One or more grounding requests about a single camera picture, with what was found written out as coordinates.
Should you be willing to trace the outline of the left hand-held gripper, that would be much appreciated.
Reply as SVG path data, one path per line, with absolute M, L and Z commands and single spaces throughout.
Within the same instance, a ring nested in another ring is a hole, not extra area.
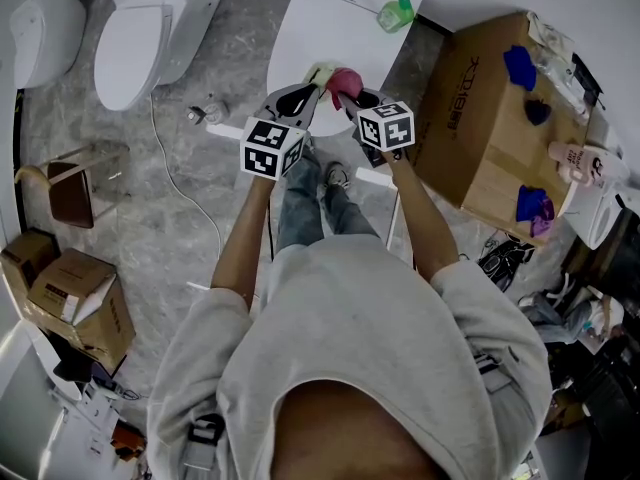
M 320 89 L 299 83 L 267 96 L 247 119 L 240 141 L 243 172 L 278 181 L 298 162 L 320 99 Z

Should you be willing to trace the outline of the pink fluffy cloth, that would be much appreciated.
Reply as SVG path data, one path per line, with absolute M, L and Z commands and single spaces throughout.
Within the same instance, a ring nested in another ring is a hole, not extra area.
M 346 67 L 336 68 L 326 83 L 326 89 L 331 95 L 335 110 L 342 108 L 339 99 L 340 93 L 356 99 L 363 87 L 361 76 L 354 70 Z

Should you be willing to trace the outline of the person's right forearm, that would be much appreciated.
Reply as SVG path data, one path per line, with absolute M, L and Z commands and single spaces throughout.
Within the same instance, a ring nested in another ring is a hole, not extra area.
M 385 153 L 407 225 L 419 274 L 430 282 L 442 269 L 456 263 L 459 252 L 451 230 L 405 157 Z

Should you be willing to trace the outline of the person's left forearm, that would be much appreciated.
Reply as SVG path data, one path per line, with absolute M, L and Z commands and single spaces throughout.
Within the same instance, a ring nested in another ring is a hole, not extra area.
M 273 180 L 253 178 L 211 280 L 212 288 L 228 289 L 241 296 L 248 310 L 254 299 L 262 234 L 274 186 Z

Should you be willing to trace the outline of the white toilet with flat lid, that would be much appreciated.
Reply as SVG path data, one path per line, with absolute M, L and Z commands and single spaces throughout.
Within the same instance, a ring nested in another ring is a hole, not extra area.
M 387 33 L 376 17 L 393 0 L 290 0 L 267 73 L 272 93 L 300 83 L 314 64 L 331 62 L 359 73 L 367 88 L 379 90 L 410 27 Z M 422 0 L 410 0 L 418 10 Z

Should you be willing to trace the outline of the white toilet with tall tank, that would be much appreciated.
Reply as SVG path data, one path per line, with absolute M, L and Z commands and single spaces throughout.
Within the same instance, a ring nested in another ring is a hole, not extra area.
M 105 108 L 125 111 L 185 74 L 220 0 L 113 2 L 96 50 L 94 83 Z

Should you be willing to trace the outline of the blue jeans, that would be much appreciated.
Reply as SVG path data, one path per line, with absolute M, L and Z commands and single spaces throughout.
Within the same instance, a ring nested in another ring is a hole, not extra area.
M 277 260 L 306 248 L 342 256 L 384 249 L 379 235 L 350 199 L 348 189 L 324 186 L 326 166 L 320 164 L 318 156 L 316 162 L 301 156 L 287 173 Z

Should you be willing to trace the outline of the blue glove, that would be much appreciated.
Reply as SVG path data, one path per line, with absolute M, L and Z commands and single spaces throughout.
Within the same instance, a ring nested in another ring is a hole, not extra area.
M 537 70 L 528 50 L 523 46 L 513 45 L 503 53 L 503 58 L 511 83 L 532 91 L 536 85 Z
M 522 185 L 519 188 L 516 205 L 516 221 L 533 221 L 542 211 L 543 202 L 547 199 L 544 189 Z

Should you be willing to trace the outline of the white rag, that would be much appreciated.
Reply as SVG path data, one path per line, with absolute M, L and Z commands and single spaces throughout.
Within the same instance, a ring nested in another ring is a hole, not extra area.
M 529 37 L 547 50 L 552 51 L 565 63 L 573 63 L 575 51 L 574 41 L 542 21 L 536 13 L 529 11 L 526 13 L 526 16 L 529 21 Z

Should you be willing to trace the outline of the clear plastic bag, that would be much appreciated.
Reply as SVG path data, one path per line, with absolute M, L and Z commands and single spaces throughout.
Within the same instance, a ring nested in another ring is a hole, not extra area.
M 564 100 L 574 108 L 577 115 L 587 119 L 590 111 L 585 100 L 586 90 L 575 76 L 574 68 L 560 56 L 546 49 L 536 53 L 536 68 L 556 88 Z

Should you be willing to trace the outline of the purple glove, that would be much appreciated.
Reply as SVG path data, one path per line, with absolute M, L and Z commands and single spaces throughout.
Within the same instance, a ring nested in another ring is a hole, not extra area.
M 550 230 L 555 219 L 555 209 L 551 199 L 545 197 L 539 201 L 539 205 L 535 210 L 531 220 L 530 236 L 532 238 L 544 235 Z

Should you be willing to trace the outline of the black flat case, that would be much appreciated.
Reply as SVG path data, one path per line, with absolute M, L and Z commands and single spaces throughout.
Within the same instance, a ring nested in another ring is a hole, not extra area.
M 584 101 L 590 107 L 599 106 L 602 111 L 606 110 L 606 106 L 601 100 L 603 90 L 595 77 L 591 74 L 586 64 L 582 61 L 577 53 L 572 54 L 572 62 L 574 63 L 574 78 L 584 89 Z

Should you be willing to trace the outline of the grey sweatshirt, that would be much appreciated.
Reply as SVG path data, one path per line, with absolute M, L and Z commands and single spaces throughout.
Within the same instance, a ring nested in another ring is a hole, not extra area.
M 284 397 L 336 381 L 378 402 L 450 480 L 506 480 L 551 399 L 537 331 L 471 261 L 430 282 L 391 254 L 275 259 L 262 309 L 203 291 L 148 403 L 155 480 L 267 480 Z

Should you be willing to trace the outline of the pile of grey clothes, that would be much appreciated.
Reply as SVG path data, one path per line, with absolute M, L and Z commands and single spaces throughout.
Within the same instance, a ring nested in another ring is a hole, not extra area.
M 625 310 L 610 295 L 590 294 L 560 313 L 542 293 L 522 297 L 518 307 L 545 344 L 582 344 L 596 354 L 604 344 L 624 335 Z

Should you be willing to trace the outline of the open cardboard box with flaps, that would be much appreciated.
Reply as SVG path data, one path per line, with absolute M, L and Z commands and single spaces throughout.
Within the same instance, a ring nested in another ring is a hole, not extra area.
M 116 268 L 69 248 L 47 266 L 28 292 L 30 318 L 42 329 L 114 374 L 135 329 Z

